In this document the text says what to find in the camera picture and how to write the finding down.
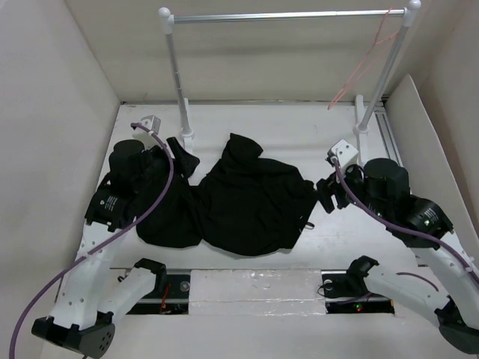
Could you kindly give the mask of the black trousers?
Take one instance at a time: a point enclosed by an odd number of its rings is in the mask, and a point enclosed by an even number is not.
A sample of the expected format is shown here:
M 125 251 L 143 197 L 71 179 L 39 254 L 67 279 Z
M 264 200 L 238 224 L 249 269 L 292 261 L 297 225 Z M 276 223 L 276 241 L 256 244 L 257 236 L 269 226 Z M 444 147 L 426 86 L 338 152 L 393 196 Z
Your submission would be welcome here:
M 136 227 L 138 237 L 167 248 L 187 248 L 206 241 L 233 254 L 258 257 L 290 250 L 305 229 L 317 202 L 314 184 L 289 164 L 262 157 L 263 149 L 250 138 L 231 134 L 220 160 L 197 184 L 194 172 L 181 165 L 173 138 L 174 175 L 167 184 L 168 160 L 153 149 L 159 176 L 140 198 L 143 213 L 163 190 L 162 202 Z

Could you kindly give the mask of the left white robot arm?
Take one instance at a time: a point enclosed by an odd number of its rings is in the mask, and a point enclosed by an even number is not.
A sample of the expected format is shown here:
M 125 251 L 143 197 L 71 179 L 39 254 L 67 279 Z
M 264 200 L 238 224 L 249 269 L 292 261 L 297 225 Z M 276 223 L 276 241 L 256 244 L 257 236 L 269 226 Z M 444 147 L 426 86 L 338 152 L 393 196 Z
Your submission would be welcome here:
M 199 163 L 176 138 L 151 148 L 139 140 L 114 145 L 109 172 L 85 214 L 75 264 L 63 275 L 53 310 L 34 321 L 33 335 L 86 358 L 101 358 L 112 344 L 116 324 L 138 301 L 168 294 L 165 265 L 146 258 L 133 266 L 110 298 L 105 298 L 103 287 L 127 232 L 166 197 L 175 175 L 190 177 Z

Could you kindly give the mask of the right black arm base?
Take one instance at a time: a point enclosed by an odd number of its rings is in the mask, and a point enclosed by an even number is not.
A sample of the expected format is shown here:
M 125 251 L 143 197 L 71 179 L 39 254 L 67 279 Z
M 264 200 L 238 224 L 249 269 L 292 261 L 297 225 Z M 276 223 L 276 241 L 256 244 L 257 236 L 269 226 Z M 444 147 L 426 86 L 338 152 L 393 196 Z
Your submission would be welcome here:
M 325 301 L 326 313 L 334 314 L 395 314 L 390 299 L 366 289 L 353 289 L 343 270 L 321 271 L 322 283 L 317 294 Z

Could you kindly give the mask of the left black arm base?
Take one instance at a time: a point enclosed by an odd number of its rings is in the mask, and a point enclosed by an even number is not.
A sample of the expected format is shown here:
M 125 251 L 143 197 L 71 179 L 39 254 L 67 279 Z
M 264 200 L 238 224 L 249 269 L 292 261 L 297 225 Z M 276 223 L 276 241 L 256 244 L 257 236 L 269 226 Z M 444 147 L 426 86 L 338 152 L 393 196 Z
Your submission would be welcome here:
M 166 311 L 159 313 L 163 292 L 168 284 L 171 289 L 166 298 Z M 189 312 L 189 293 L 191 289 L 191 272 L 186 270 L 168 271 L 163 289 L 155 289 L 143 297 L 128 315 L 183 315 Z

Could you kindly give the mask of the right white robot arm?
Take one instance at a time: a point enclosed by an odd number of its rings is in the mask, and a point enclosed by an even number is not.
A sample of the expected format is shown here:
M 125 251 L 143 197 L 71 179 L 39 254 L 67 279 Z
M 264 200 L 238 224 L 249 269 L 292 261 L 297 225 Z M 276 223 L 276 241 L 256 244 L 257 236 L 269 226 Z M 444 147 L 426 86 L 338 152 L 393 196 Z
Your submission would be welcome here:
M 409 173 L 391 159 L 372 159 L 365 166 L 341 166 L 317 183 L 327 213 L 353 204 L 399 239 L 433 272 L 442 285 L 422 286 L 417 277 L 388 269 L 368 256 L 320 290 L 327 298 L 381 295 L 425 318 L 459 351 L 478 353 L 478 268 L 453 238 L 454 226 L 442 208 L 410 191 Z

